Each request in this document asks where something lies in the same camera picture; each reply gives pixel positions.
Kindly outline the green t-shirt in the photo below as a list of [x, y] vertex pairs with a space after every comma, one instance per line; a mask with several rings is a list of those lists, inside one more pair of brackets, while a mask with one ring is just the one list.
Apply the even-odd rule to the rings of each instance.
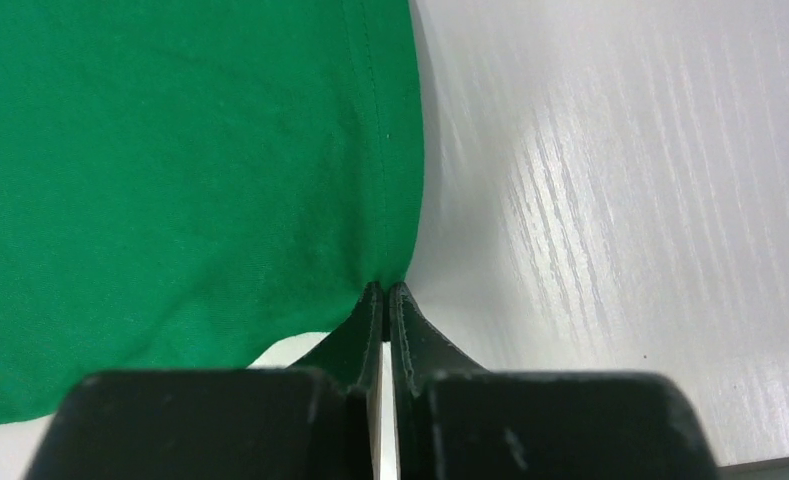
[[405, 1], [0, 1], [0, 425], [332, 330], [423, 179]]

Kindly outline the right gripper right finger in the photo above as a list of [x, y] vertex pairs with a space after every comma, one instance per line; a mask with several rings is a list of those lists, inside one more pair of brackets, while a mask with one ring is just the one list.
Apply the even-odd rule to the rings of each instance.
[[664, 376], [491, 371], [388, 295], [404, 479], [715, 479], [695, 412]]

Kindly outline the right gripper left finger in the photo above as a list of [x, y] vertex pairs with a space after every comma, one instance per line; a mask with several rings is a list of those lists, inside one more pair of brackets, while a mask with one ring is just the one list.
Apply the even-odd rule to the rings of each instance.
[[65, 397], [30, 479], [374, 479], [384, 292], [285, 368], [119, 370]]

